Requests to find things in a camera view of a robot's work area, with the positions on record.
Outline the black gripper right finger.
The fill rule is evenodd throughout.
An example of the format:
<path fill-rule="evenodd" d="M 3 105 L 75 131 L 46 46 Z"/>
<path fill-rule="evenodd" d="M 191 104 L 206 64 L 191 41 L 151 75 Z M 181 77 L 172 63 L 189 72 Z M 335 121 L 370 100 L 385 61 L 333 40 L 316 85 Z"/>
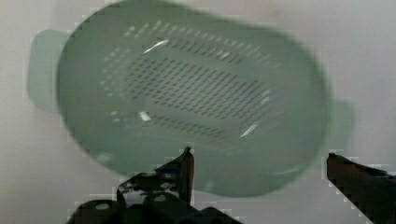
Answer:
<path fill-rule="evenodd" d="M 330 153 L 328 180 L 373 224 L 395 224 L 395 176 Z"/>

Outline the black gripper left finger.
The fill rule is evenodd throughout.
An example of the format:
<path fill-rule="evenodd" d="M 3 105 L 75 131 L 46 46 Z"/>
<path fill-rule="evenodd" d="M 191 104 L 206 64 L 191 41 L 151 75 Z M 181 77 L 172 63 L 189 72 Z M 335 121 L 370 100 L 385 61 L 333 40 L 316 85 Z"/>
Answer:
<path fill-rule="evenodd" d="M 175 159 L 121 183 L 117 199 L 81 204 L 66 224 L 242 224 L 214 208 L 191 206 L 194 157 L 186 147 Z"/>

